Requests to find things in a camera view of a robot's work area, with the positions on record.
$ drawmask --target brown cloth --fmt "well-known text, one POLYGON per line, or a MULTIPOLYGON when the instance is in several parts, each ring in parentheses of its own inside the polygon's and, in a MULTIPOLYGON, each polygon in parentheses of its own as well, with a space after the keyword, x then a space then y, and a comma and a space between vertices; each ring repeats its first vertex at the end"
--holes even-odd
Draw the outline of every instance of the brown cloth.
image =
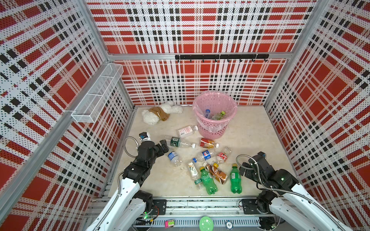
POLYGON ((151 109, 149 109, 149 111, 156 114, 162 121, 166 121, 169 117, 169 114, 164 112, 161 107, 152 107, 151 109))

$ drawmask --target green lid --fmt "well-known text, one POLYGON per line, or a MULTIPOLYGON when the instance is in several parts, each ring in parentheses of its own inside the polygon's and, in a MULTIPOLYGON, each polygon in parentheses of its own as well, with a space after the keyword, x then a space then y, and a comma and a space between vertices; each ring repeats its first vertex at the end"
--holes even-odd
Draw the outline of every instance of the green lid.
POLYGON ((201 231, 213 231, 213 221, 210 217, 202 217, 199 221, 201 231))

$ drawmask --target stuffed toy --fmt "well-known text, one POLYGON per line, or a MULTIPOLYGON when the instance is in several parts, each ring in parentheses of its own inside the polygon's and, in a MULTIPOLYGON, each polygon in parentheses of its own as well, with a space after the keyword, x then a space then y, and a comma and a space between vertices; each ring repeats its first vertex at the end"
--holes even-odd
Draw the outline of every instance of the stuffed toy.
POLYGON ((143 110, 141 115, 144 123, 155 125, 159 120, 166 121, 172 113, 181 114, 182 107, 178 105, 174 106, 174 102, 170 100, 149 110, 143 110))

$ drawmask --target white plush toy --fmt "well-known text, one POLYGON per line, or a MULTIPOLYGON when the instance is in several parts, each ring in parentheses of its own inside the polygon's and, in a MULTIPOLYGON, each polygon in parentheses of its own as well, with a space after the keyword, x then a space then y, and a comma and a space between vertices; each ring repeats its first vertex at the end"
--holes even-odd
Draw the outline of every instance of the white plush toy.
MULTIPOLYGON (((171 100, 165 102, 164 104, 159 105, 159 107, 167 114, 172 114, 172 113, 181 114, 182 113, 182 107, 179 105, 174 106, 174 102, 171 100)), ((147 123, 149 125, 155 125, 160 120, 159 115, 149 110, 143 110, 141 114, 142 114, 144 123, 147 123)), ((161 115, 161 120, 163 121, 167 120, 168 116, 169 115, 167 115, 167 117, 166 115, 164 116, 161 115)))

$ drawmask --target metal flexible hose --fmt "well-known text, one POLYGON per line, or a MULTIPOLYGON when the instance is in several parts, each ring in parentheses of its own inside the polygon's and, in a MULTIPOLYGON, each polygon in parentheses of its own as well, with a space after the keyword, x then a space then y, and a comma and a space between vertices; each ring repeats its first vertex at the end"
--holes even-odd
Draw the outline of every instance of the metal flexible hose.
POLYGON ((337 227, 340 229, 340 230, 342 230, 342 231, 345 231, 345 229, 332 217, 332 215, 331 214, 329 214, 327 211, 326 211, 326 209, 324 209, 323 207, 321 207, 321 205, 319 205, 318 203, 316 203, 316 202, 313 202, 310 198, 308 198, 308 197, 306 197, 306 196, 304 196, 304 195, 302 195, 302 194, 300 194, 300 193, 296 193, 296 192, 293 192, 293 191, 287 191, 287 190, 284 190, 284 189, 278 189, 278 188, 273 188, 272 186, 271 186, 271 188, 268 188, 268 187, 266 187, 263 183, 262 183, 262 180, 261 180, 261 176, 260 176, 260 174, 259 174, 259 167, 258 167, 258 163, 257 163, 257 161, 255 160, 255 159, 253 159, 251 156, 248 156, 248 155, 244 155, 244 154, 242 154, 242 155, 238 155, 237 157, 236 157, 236 162, 238 163, 238 159, 240 158, 240 157, 242 157, 242 156, 245 156, 245 157, 248 157, 248 158, 250 158, 250 159, 252 159, 254 162, 255 162, 255 165, 256 165, 256 167, 257 167, 257 175, 258 175, 258 180, 259 180, 259 182, 261 183, 261 185, 266 189, 266 190, 270 190, 270 191, 279 191, 279 192, 284 192, 284 193, 290 193, 290 194, 294 194, 294 195, 296 195, 296 196, 300 196, 300 197, 302 197, 302 198, 304 198, 304 199, 306 199, 306 200, 308 200, 310 203, 312 203, 312 204, 314 204, 316 207, 318 207, 321 211, 323 211, 336 225, 337 225, 337 227))
POLYGON ((109 206, 109 209, 105 212, 105 214, 103 215, 103 217, 100 219, 99 223, 95 226, 94 228, 94 231, 97 231, 100 227, 100 225, 103 223, 104 219, 107 217, 107 215, 109 214, 109 212, 112 210, 113 206, 116 204, 120 194, 121 194, 121 182, 120 182, 120 176, 123 174, 123 172, 120 172, 117 176, 117 184, 118 184, 118 192, 117 192, 117 195, 116 197, 114 198, 114 201, 113 203, 111 204, 111 206, 109 206))
POLYGON ((126 149, 126 142, 127 142, 127 140, 128 140, 128 139, 133 139, 133 140, 135 141, 135 143, 136 143, 136 149, 138 149, 138 148, 139 148, 139 143, 138 143, 138 141, 137 141, 135 138, 133 138, 132 136, 127 136, 127 137, 126 137, 126 139, 125 139, 125 141, 124 141, 124 143, 123 143, 123 149, 125 150, 126 154, 127 154, 127 155, 129 155, 129 157, 135 158, 136 156, 133 156, 133 155, 131 155, 130 153, 128 153, 128 151, 127 151, 127 149, 126 149))

